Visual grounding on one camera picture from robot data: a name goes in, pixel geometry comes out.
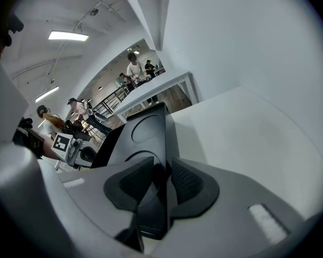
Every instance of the blonde hair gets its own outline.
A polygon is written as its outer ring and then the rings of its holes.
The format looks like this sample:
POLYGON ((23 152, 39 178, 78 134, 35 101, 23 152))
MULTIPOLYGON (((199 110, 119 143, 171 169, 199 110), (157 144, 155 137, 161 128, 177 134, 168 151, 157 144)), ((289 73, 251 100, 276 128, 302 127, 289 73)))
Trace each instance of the blonde hair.
POLYGON ((49 120, 58 129, 62 129, 64 126, 64 121, 56 116, 53 116, 52 114, 44 113, 43 117, 46 120, 49 120))

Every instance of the metal railing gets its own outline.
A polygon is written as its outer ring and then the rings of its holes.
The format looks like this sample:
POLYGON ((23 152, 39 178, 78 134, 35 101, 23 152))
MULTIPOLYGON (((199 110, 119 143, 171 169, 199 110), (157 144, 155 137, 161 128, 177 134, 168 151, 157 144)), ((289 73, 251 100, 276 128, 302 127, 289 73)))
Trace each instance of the metal railing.
POLYGON ((94 107, 95 112, 106 118, 111 117, 116 107, 126 98, 128 93, 125 87, 118 88, 94 107))

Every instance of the light fixture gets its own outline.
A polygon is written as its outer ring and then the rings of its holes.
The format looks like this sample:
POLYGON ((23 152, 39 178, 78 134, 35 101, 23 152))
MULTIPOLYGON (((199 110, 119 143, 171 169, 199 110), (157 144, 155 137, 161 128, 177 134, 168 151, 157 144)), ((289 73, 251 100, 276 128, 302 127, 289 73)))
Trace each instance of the light fixture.
POLYGON ((51 89, 50 91, 48 91, 45 94, 41 95, 40 97, 36 98, 36 103, 39 102, 41 99, 45 98, 46 96, 50 95, 51 93, 55 92, 58 89, 59 89, 59 86, 55 87, 54 89, 51 89))
POLYGON ((45 120, 43 120, 40 125, 37 126, 37 128, 41 127, 41 125, 43 124, 43 122, 45 122, 45 120))
POLYGON ((58 32, 52 31, 49 35, 50 40, 61 39, 61 40, 78 40, 85 41, 88 38, 88 35, 74 32, 58 32))
POLYGON ((91 10, 90 15, 95 16, 97 13, 98 13, 98 9, 93 9, 91 10))

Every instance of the pipe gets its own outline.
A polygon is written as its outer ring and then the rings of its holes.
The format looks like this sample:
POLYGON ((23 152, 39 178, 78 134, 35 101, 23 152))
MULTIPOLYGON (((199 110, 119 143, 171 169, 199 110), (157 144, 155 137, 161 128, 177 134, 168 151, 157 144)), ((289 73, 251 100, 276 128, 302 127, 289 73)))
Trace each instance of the pipe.
POLYGON ((11 77, 11 79, 18 77, 18 76, 22 75, 23 73, 26 73, 27 71, 34 70, 34 69, 39 68, 41 66, 56 62, 56 60, 62 61, 62 60, 68 60, 68 59, 78 59, 81 57, 82 57, 82 55, 75 55, 75 56, 68 56, 68 57, 60 58, 60 59, 52 59, 52 60, 44 61, 44 62, 29 66, 23 70, 13 73, 13 76, 11 77))

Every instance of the ceiling light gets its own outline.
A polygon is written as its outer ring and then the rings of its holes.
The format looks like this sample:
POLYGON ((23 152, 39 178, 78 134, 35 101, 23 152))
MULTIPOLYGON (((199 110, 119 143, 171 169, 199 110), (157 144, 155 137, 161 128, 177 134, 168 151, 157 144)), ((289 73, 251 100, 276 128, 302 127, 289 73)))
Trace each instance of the ceiling light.
POLYGON ((38 126, 37 126, 37 128, 39 128, 39 127, 43 124, 43 122, 45 122, 45 120, 43 120, 43 121, 40 123, 40 125, 38 125, 38 126))
POLYGON ((62 39, 62 40, 78 40, 85 41, 88 35, 73 32, 57 32, 52 31, 49 35, 49 39, 62 39))
POLYGON ((47 95, 50 95, 51 93, 55 92, 59 89, 59 86, 55 87, 54 89, 51 89, 50 91, 46 92, 44 95, 41 95, 40 97, 36 98, 36 103, 39 102, 41 99, 45 98, 47 95))

